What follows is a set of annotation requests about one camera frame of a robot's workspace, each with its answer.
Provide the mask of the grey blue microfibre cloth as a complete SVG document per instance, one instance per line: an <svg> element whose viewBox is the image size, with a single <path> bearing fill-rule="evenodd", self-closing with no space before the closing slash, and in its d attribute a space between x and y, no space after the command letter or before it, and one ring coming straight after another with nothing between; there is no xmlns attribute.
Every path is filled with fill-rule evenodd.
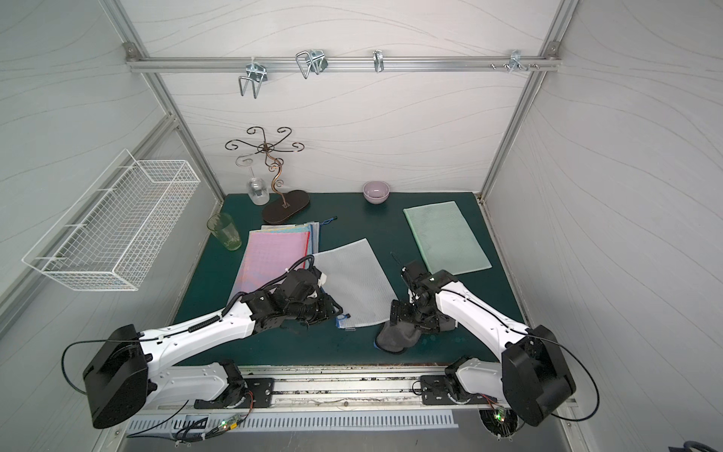
<svg viewBox="0 0 723 452"><path fill-rule="evenodd" d="M374 346L387 353L401 354L414 347L423 335L446 333L455 330L458 326L455 319L446 315L435 316L432 320L433 325L430 329L402 320L395 324L387 321L378 333Z"/></svg>

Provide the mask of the pink mesh document bag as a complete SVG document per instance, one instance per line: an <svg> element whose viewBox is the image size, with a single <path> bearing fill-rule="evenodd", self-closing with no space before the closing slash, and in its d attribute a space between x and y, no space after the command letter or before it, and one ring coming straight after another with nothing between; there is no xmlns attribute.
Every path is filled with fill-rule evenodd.
<svg viewBox="0 0 723 452"><path fill-rule="evenodd" d="M308 254L311 245L309 227L251 231L230 299L239 292L253 292L281 276Z"/></svg>

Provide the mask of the blue zipper document bag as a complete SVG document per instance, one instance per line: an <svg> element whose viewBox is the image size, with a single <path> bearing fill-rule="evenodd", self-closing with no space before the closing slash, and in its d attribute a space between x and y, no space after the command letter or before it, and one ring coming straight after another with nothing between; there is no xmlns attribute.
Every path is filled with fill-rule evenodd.
<svg viewBox="0 0 723 452"><path fill-rule="evenodd" d="M324 290L343 308L336 328L355 330L385 323L395 292L366 238L314 256L327 277Z"/></svg>

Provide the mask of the green mesh document bag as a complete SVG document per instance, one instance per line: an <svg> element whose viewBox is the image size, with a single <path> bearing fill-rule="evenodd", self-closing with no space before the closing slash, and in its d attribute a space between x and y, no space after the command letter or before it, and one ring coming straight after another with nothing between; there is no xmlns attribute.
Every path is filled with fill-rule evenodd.
<svg viewBox="0 0 723 452"><path fill-rule="evenodd" d="M461 275L491 268L455 202L433 203L403 210L420 254L431 273Z"/></svg>

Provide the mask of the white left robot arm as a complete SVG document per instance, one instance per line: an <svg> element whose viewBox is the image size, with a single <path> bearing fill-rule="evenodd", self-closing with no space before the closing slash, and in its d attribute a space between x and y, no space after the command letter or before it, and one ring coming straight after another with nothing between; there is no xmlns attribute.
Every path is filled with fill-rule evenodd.
<svg viewBox="0 0 723 452"><path fill-rule="evenodd" d="M325 280L316 267L291 269L256 291L237 293L211 314L161 329L116 329L83 372L92 425L115 427L171 401L211 410L245 403L248 384L233 360L188 370L177 363L286 321L312 326L339 316L343 308L324 290Z"/></svg>

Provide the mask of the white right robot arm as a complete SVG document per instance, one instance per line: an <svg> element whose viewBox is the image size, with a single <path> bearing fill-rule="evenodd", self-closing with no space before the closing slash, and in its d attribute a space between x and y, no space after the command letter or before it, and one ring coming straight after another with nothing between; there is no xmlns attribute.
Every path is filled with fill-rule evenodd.
<svg viewBox="0 0 723 452"><path fill-rule="evenodd" d="M530 328L503 315L446 270L431 273L414 261L402 267L401 277L409 298L392 302L390 318L375 340L377 348L401 354L426 334L461 326L497 359L487 363L463 356L446 367L442 378L426 376L425 404L482 402L492 409L506 408L536 427L574 395L576 382L549 329Z"/></svg>

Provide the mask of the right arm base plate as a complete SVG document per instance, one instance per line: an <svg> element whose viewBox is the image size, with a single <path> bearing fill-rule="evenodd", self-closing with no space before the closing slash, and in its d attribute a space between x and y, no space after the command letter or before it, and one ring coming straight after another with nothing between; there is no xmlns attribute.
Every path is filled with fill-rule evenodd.
<svg viewBox="0 0 723 452"><path fill-rule="evenodd" d="M424 406L485 405L494 407L499 401L482 394L470 394L442 375L424 375L412 384L412 393Z"/></svg>

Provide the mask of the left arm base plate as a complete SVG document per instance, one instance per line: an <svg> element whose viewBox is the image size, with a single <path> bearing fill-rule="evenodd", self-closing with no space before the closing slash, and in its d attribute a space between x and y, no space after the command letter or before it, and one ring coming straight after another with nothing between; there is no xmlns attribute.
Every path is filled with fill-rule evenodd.
<svg viewBox="0 0 723 452"><path fill-rule="evenodd" d="M233 382L216 399L197 399L193 407L197 410L269 408L274 385L275 380L272 378L251 378L243 383Z"/></svg>

